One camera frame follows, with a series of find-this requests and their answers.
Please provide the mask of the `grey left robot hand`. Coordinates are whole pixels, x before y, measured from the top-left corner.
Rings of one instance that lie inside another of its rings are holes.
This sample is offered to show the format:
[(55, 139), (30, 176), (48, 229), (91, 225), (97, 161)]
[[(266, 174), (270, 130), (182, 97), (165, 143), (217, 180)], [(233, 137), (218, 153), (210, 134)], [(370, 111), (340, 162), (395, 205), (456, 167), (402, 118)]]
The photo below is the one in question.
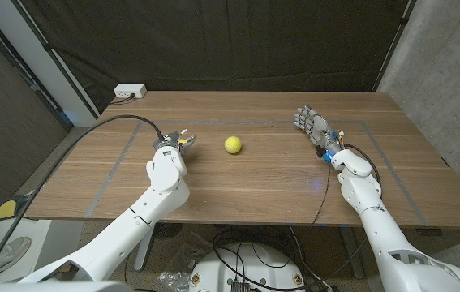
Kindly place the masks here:
[(153, 143), (155, 150), (165, 146), (170, 146), (178, 149), (182, 155), (184, 155), (186, 150), (195, 143), (197, 138), (196, 135), (188, 135), (187, 129), (184, 129), (180, 132), (171, 132), (169, 134), (163, 135), (163, 137), (163, 140), (156, 140)]

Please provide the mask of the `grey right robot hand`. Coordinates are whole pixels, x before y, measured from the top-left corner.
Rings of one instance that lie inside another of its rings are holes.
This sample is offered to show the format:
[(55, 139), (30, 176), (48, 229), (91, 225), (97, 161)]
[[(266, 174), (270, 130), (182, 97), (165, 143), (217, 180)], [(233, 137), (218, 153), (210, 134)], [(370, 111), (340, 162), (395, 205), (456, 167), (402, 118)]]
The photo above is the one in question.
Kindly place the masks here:
[(323, 116), (309, 105), (297, 110), (298, 112), (294, 115), (294, 124), (309, 136), (315, 146), (320, 146), (332, 155), (342, 151), (342, 146), (333, 136), (333, 131)]

